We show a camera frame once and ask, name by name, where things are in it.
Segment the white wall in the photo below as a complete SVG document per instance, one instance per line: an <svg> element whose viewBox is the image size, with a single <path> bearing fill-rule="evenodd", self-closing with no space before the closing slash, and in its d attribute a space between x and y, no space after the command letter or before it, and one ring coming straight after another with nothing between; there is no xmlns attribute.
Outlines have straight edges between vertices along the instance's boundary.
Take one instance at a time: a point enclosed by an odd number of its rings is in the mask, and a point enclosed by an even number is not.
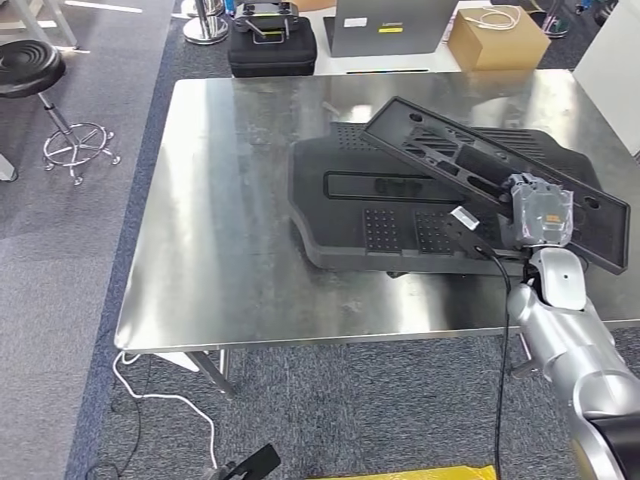
<svg viewBox="0 0 640 480"><path fill-rule="evenodd" d="M640 152L640 0L620 0L574 76L631 154Z"/></svg>

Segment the cardboard box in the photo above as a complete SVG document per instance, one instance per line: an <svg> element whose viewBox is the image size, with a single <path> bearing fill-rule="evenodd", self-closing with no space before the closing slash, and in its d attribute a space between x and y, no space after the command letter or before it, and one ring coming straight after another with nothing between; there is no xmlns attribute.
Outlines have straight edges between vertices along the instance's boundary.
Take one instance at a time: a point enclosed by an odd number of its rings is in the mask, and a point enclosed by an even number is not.
<svg viewBox="0 0 640 480"><path fill-rule="evenodd" d="M515 17L515 10L494 6ZM522 7L520 21L511 30L478 28L465 18L480 20L487 13L482 8L458 10L448 42L449 50L463 71L471 70L532 70L536 68L551 41ZM485 17L485 21L503 23L500 15Z"/></svg>

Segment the white cable coil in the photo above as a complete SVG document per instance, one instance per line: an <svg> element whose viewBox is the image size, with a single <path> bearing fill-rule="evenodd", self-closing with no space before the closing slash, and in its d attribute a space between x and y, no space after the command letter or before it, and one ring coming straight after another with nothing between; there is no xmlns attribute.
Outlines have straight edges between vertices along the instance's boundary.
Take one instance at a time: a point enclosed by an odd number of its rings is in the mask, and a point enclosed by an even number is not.
<svg viewBox="0 0 640 480"><path fill-rule="evenodd" d="M519 7L515 7L513 5L501 5L500 8L511 8L515 9L516 15L515 17L512 17L511 15L503 12L502 10L498 10L496 7L484 7L484 10L486 13L482 14L480 19L475 19L471 17L464 17L467 22L471 22L478 28L484 28L485 30L497 30L497 31L505 31L505 30L512 30L515 28L520 22L520 15L522 10ZM506 18L508 21L506 23L491 23L485 20L490 16L500 16L503 18Z"/></svg>

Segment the black carrying case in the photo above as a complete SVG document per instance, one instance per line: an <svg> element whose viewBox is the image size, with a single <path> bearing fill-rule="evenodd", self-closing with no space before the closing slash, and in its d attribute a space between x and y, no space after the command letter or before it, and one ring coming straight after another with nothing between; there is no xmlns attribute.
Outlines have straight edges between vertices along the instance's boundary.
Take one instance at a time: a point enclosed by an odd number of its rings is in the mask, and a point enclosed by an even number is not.
<svg viewBox="0 0 640 480"><path fill-rule="evenodd" d="M256 45L253 32L232 29L228 53L231 72L238 78L313 75L318 56L315 36L308 18L300 17L299 22L282 43Z"/></svg>

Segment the white cable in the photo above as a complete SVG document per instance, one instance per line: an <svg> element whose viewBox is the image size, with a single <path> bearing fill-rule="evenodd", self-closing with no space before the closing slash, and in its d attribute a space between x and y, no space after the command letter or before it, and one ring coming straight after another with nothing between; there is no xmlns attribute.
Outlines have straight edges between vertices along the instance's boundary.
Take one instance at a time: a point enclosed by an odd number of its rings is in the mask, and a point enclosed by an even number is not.
<svg viewBox="0 0 640 480"><path fill-rule="evenodd" d="M125 357L125 352L120 352L115 357L115 360L113 360L113 364L112 365L112 369L113 370L113 373L118 378L118 380L120 380L120 382L122 385L124 385L125 388L126 388L128 392L129 392L129 395L131 395L134 398L137 398L137 399L165 398L165 399L180 400L181 402L184 402L184 403L189 405L194 412L197 413L198 415L200 415L201 417L202 417L205 420L206 420L207 422L208 422L208 424L211 427L211 439L209 442L209 455L211 456L211 462L214 464L214 470L217 470L218 462L216 461L216 455L214 452L214 440L216 438L216 427L215 427L215 425L214 425L213 420L211 420L211 418L208 417L207 415L202 413L202 410L200 410L199 408L196 407L195 405L192 404L192 403L191 403L189 400L184 398L183 396L180 396L180 395L166 395L166 394L160 394L160 393L146 393L146 394L144 394L144 395L139 395L137 393L135 393L135 392L133 391L133 389L131 389L131 387L128 383L127 383L126 380L125 380L124 377L122 377L122 375L120 374L120 372L118 371L118 368L116 367L116 365L118 364L118 360L120 360L120 359L122 359L122 363L124 363L125 365L131 365L131 364L137 361L139 358L140 358L140 355L136 355L131 360L127 360Z"/></svg>
<svg viewBox="0 0 640 480"><path fill-rule="evenodd" d="M509 15L506 12L503 12L501 10L498 10L497 8L484 7L484 8L482 8L482 10L485 11L486 13L482 14L482 16L481 16L479 20L476 20L475 18L470 18L470 17L464 17L464 19L466 20L467 22L471 22L471 23L475 24L475 26L477 26L478 28L484 28L484 29L486 29L486 30L498 30L498 31L512 30L512 29L515 28L515 26L518 25L520 22L520 15L521 15L520 12L521 12L521 10L520 10L519 7L515 7L515 6L513 6L513 5L500 5L500 8L513 8L513 9L515 9L516 16L514 18L514 17L512 17L511 15ZM491 16L491 15L498 15L498 16L500 16L500 17L506 17L509 21L507 23L491 23L491 22L488 22L488 21L485 20L485 18Z"/></svg>

